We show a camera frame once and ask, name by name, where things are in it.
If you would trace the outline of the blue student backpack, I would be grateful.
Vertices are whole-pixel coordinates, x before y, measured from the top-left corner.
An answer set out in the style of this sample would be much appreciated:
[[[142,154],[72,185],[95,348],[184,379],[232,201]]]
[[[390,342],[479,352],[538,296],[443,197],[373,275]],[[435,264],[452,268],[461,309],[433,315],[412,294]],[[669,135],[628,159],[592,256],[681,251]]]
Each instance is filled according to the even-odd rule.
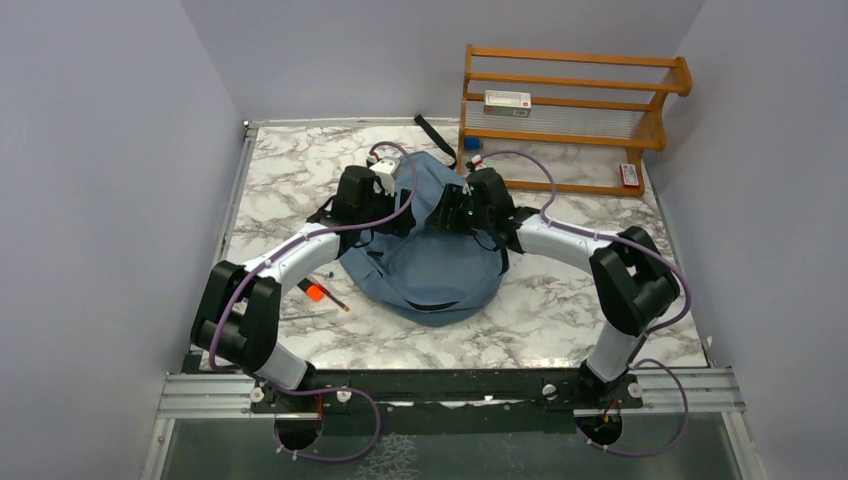
[[[509,257],[485,231],[462,235],[426,224],[445,189],[464,181],[430,153],[410,156],[418,179],[411,232],[364,232],[339,262],[369,299],[419,325],[445,327],[471,318],[495,298]]]

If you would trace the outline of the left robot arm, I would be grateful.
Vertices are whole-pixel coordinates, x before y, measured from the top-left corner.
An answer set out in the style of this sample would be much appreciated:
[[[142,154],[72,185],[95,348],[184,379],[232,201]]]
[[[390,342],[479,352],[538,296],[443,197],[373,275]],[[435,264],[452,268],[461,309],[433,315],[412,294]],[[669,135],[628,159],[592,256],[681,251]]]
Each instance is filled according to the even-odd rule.
[[[245,264],[221,261],[210,272],[190,332],[211,360],[224,359],[276,386],[285,407],[313,401],[309,364],[278,342],[281,301],[316,269],[352,249],[363,233],[405,236],[415,225],[413,187],[396,182],[402,167],[383,159],[349,166],[336,194],[291,238]]]

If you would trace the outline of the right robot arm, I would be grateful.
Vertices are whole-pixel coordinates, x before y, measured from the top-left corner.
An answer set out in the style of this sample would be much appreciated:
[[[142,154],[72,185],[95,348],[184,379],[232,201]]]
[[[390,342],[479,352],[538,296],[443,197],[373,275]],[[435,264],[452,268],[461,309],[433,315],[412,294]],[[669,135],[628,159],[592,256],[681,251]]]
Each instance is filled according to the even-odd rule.
[[[616,395],[650,324],[681,293],[671,264],[644,229],[605,233],[559,223],[539,209],[515,205],[491,168],[471,173],[463,187],[446,187],[426,223],[457,234],[484,232],[500,253],[541,255],[592,276],[607,323],[576,383],[579,398],[592,407]]]

